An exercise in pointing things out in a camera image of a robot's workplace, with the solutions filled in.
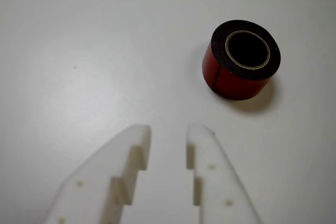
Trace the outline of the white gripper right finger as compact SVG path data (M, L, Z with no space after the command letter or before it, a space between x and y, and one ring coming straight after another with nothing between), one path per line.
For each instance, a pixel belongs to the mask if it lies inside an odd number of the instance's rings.
M186 167L193 171L193 203L200 223L262 223L215 133L205 125L187 130Z

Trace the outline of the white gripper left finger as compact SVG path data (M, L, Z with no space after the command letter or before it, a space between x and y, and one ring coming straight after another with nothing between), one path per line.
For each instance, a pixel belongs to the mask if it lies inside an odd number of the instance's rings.
M132 125L109 140L61 184L45 223L120 223L146 170L151 128Z

